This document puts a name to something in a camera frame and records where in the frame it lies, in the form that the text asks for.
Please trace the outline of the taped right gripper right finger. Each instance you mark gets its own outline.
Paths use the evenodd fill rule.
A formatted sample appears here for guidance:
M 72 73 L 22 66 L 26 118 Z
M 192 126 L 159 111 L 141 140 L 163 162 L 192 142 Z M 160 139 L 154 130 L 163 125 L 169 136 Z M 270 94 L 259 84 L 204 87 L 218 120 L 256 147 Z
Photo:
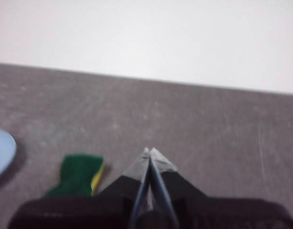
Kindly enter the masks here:
M 280 204 L 211 197 L 187 181 L 155 148 L 150 151 L 150 159 L 154 178 L 181 229 L 293 229 L 292 216 Z

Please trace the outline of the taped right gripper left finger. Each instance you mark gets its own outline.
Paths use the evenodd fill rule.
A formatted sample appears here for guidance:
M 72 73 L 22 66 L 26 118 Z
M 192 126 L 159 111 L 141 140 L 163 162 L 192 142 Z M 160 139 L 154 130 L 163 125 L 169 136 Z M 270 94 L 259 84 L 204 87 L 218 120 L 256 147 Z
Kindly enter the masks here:
M 21 205 L 10 229 L 126 229 L 143 198 L 149 149 L 95 196 L 44 197 Z

